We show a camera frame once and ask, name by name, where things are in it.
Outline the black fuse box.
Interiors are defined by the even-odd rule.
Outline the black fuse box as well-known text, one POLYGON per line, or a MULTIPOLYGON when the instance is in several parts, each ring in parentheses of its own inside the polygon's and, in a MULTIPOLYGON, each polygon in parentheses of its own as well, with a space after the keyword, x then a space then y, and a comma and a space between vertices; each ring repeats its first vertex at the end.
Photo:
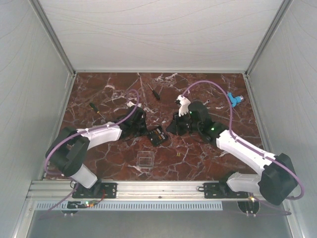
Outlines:
POLYGON ((153 146, 159 146, 168 140, 167 134, 160 125, 149 130, 147 137, 153 146))

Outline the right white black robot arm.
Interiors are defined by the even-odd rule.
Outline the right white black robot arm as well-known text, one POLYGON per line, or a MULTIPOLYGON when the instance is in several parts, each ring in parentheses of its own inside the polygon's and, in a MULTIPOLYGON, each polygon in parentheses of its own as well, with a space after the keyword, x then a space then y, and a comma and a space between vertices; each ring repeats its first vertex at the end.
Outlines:
POLYGON ((206 144, 223 150, 249 166, 254 174, 233 172, 219 184, 220 194, 230 197, 236 192, 260 194, 267 202, 280 205, 298 186, 289 156, 276 156, 242 139, 222 123, 212 121, 206 106, 178 96, 178 112, 174 113, 167 132, 182 136, 198 133, 206 144))

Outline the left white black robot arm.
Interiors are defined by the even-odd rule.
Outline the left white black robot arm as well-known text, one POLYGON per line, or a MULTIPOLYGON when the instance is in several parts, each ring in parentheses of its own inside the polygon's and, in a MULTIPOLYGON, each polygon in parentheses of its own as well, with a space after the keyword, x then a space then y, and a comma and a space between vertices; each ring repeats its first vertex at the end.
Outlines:
POLYGON ((62 175, 84 187, 90 197, 102 191, 98 177, 84 165, 88 150, 108 142, 147 134, 146 113, 141 104, 131 105, 127 115, 114 122, 87 129, 65 127, 46 152, 46 163, 51 162, 62 175))

